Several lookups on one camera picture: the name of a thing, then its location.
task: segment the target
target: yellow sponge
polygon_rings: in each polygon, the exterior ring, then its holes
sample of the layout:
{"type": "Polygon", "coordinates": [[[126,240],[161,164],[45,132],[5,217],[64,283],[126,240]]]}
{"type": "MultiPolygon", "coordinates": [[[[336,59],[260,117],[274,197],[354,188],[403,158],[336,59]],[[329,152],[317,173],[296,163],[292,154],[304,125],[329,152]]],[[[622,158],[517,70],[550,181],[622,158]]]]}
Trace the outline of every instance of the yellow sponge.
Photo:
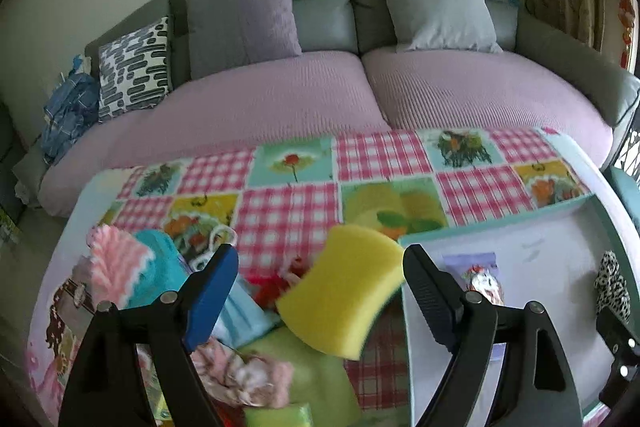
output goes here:
{"type": "Polygon", "coordinates": [[[375,230],[333,227],[313,268],[277,301],[280,317],[314,349],[359,359],[380,310],[404,282],[402,254],[375,230]]]}

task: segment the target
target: pink gingham pattern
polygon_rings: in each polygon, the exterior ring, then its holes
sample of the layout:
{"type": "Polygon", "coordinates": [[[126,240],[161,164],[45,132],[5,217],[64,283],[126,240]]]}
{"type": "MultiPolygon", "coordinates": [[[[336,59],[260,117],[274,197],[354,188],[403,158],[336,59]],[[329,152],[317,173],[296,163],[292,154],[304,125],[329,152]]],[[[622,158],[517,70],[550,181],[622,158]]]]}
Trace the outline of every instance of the pink gingham pattern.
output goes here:
{"type": "Polygon", "coordinates": [[[413,131],[336,138],[338,180],[373,180],[427,174],[431,165],[413,131]]]}
{"type": "Polygon", "coordinates": [[[125,200],[131,196],[133,189],[136,187],[139,179],[142,178],[142,174],[144,174],[144,167],[136,167],[136,169],[131,173],[125,184],[122,186],[120,193],[117,195],[117,200],[125,200]]]}
{"type": "Polygon", "coordinates": [[[463,226],[533,210],[530,196],[510,166],[439,172],[445,212],[463,226]]]}
{"type": "Polygon", "coordinates": [[[169,213],[173,202],[172,196],[127,200],[112,225],[130,233],[138,230],[161,229],[162,221],[169,213]]]}
{"type": "Polygon", "coordinates": [[[494,129],[489,136],[509,163],[540,163],[558,158],[558,153],[534,129],[494,129]]]}
{"type": "Polygon", "coordinates": [[[318,253],[337,223],[335,183],[245,190],[231,223],[238,233],[241,273],[270,277],[292,257],[318,253]]]}
{"type": "Polygon", "coordinates": [[[378,316],[360,360],[344,368],[361,409],[393,409],[409,403],[409,362],[399,297],[378,316]]]}
{"type": "Polygon", "coordinates": [[[187,167],[178,194],[209,194],[241,190],[249,174],[254,149],[201,156],[187,167]]]}

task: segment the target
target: green sponge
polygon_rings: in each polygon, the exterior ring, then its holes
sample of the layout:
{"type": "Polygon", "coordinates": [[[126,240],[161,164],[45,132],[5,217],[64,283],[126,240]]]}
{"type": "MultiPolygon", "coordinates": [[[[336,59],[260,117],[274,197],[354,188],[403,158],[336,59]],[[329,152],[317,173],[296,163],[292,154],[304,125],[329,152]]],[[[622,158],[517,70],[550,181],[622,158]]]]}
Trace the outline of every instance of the green sponge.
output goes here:
{"type": "Polygon", "coordinates": [[[282,409],[244,409],[246,427],[313,427],[308,404],[289,405],[282,409]]]}

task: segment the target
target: light gray pillow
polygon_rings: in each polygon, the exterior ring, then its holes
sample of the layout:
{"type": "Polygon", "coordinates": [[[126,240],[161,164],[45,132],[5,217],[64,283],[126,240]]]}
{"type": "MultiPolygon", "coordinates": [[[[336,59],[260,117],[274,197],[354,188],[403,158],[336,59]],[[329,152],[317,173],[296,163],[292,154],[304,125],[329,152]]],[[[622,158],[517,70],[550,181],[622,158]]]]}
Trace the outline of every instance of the light gray pillow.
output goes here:
{"type": "Polygon", "coordinates": [[[398,51],[499,52],[484,0],[386,0],[398,51]]]}
{"type": "Polygon", "coordinates": [[[186,0],[191,78],[302,54],[293,0],[186,0]]]}

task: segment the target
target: light blue cloth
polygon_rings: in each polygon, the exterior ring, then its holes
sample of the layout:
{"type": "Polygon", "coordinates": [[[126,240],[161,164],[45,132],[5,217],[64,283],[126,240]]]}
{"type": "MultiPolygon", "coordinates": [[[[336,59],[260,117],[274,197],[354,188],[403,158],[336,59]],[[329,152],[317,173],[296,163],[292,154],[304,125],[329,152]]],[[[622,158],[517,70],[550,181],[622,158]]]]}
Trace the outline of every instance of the light blue cloth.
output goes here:
{"type": "Polygon", "coordinates": [[[238,349],[265,336],[279,323],[277,314],[265,312],[255,303],[246,282],[238,276],[213,328],[213,336],[225,346],[238,349]]]}
{"type": "MultiPolygon", "coordinates": [[[[166,291],[178,291],[189,276],[182,256],[166,233],[141,230],[134,237],[149,247],[155,257],[140,274],[125,308],[146,306],[166,291]]],[[[225,346],[237,349],[263,337],[279,322],[277,314],[265,312],[255,303],[246,282],[238,276],[212,334],[225,346]]]]}

